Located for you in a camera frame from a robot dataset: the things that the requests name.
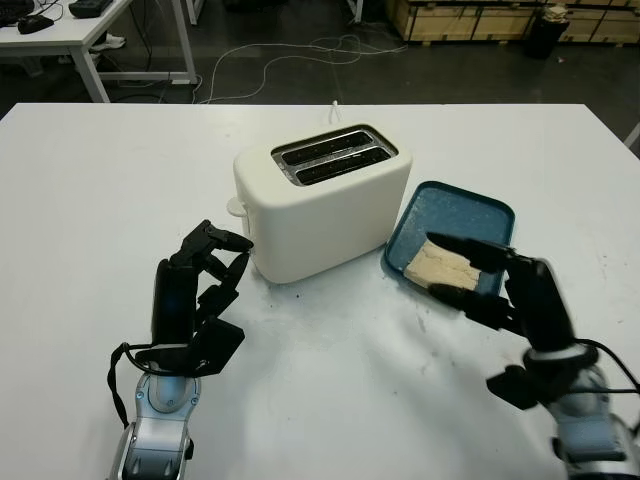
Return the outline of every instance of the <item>toaster cord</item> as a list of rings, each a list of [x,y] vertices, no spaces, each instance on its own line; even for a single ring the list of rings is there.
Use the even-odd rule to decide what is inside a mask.
[[[342,122],[342,114],[340,113],[340,105],[337,100],[331,102],[331,109],[329,110],[329,123],[333,124],[333,114],[335,113],[338,122]]]
[[[318,42],[321,41],[327,41],[327,40],[333,40],[333,41],[337,41],[337,44],[335,47],[323,47],[320,45],[317,45]],[[343,44],[345,43],[345,41],[351,41],[353,43],[356,44],[356,47],[354,49],[349,49],[346,47],[343,47]],[[318,52],[318,53],[327,53],[329,55],[331,55],[331,53],[346,53],[346,54],[353,54],[355,55],[355,58],[351,58],[348,60],[342,60],[342,61],[337,61],[337,60],[333,60],[330,59],[329,60],[325,60],[323,58],[317,58],[317,57],[309,57],[309,56],[305,56],[305,55],[285,55],[285,56],[281,56],[281,57],[276,57],[273,58],[271,60],[269,60],[265,66],[262,69],[262,82],[260,83],[260,85],[258,86],[258,88],[256,88],[254,91],[252,91],[251,93],[245,94],[245,95],[232,95],[232,96],[225,96],[225,97],[214,97],[213,96],[213,88],[215,85],[215,79],[216,79],[216,73],[218,72],[218,68],[220,66],[220,63],[229,55],[239,51],[239,50],[243,50],[245,48],[250,48],[250,47],[286,47],[286,48],[300,48],[300,49],[311,49],[314,52]],[[329,65],[349,65],[351,63],[356,63],[358,60],[360,60],[363,56],[368,56],[368,55],[383,55],[383,54],[389,54],[389,53],[400,53],[400,52],[404,52],[405,50],[407,50],[408,46],[407,45],[401,45],[399,47],[396,48],[391,48],[391,49],[380,49],[377,47],[374,47],[373,45],[369,45],[366,43],[363,43],[360,40],[360,37],[358,37],[357,35],[353,35],[353,34],[347,34],[347,35],[342,35],[341,37],[321,37],[321,38],[316,38],[315,40],[313,40],[311,43],[309,43],[308,45],[297,45],[297,44],[290,44],[290,43],[252,43],[249,45],[242,45],[240,47],[236,47],[236,48],[232,48],[231,50],[226,51],[225,53],[223,53],[220,58],[218,58],[218,60],[216,61],[215,66],[213,67],[213,73],[211,74],[211,83],[210,83],[210,89],[209,89],[209,98],[202,100],[200,102],[197,102],[198,104],[210,104],[212,102],[217,102],[220,100],[239,100],[239,99],[245,99],[245,98],[250,98],[253,97],[254,95],[257,95],[258,93],[260,93],[262,91],[262,89],[265,87],[266,83],[267,83],[267,69],[274,63],[276,63],[277,61],[280,60],[285,60],[285,59],[301,59],[301,60],[311,60],[313,62],[318,62],[318,63],[326,63]],[[200,85],[198,85],[196,87],[196,89],[194,89],[194,95],[192,98],[192,102],[195,102],[195,91],[197,91],[197,89],[200,88]]]

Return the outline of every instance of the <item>toaster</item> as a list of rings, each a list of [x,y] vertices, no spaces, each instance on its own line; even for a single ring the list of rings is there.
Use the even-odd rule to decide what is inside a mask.
[[[227,209],[260,273],[289,283],[383,245],[410,169],[411,155],[379,129],[332,125],[238,155]]]

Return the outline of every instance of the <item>concrete floor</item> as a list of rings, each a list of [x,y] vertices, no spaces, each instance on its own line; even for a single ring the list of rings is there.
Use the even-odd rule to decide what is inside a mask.
[[[162,0],[137,0],[140,20],[147,11],[148,38],[153,45],[152,69],[182,69],[175,26]],[[197,100],[209,97],[217,59],[227,50],[250,43],[308,44],[320,37],[357,35],[378,49],[402,43],[383,23],[378,0],[368,1],[368,19],[375,24],[351,27],[344,0],[289,0],[251,13],[228,13],[221,0],[208,0],[200,23],[189,28],[196,69],[204,78]],[[113,69],[144,65],[146,51],[127,12],[112,33],[125,35],[127,46],[100,63]],[[336,46],[336,40],[319,45]],[[353,38],[342,48],[357,49]],[[372,51],[362,47],[363,51]],[[354,54],[320,53],[291,47],[252,47],[225,58],[216,73],[214,97],[246,95],[260,86],[265,64],[284,55],[309,55],[318,60],[350,62]],[[43,59],[45,73],[29,79],[16,65],[0,66],[0,117],[16,102],[87,102],[72,65]],[[192,87],[159,83],[146,88],[108,85],[115,101],[129,95],[162,95],[168,103],[190,103]],[[495,44],[411,46],[401,53],[362,56],[357,62],[331,65],[305,59],[283,59],[269,66],[264,88],[246,99],[228,103],[256,104],[369,103],[584,103],[619,138],[640,118],[640,49],[611,46],[559,46],[546,61],[522,54],[520,45]],[[130,102],[157,102],[137,96]],[[636,154],[640,142],[634,145]]]

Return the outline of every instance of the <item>computer mouse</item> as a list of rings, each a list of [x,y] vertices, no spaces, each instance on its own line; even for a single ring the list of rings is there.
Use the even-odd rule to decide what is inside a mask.
[[[53,20],[44,15],[27,15],[18,20],[18,31],[23,35],[39,32],[53,25]]]

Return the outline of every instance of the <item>blue container lid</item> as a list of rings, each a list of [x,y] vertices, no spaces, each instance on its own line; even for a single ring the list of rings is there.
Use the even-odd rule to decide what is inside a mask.
[[[509,245],[515,213],[507,204],[446,183],[421,183],[411,197],[387,247],[384,261],[398,279],[408,282],[404,269],[416,256],[426,232],[488,240]],[[502,273],[482,272],[476,291],[499,294]]]

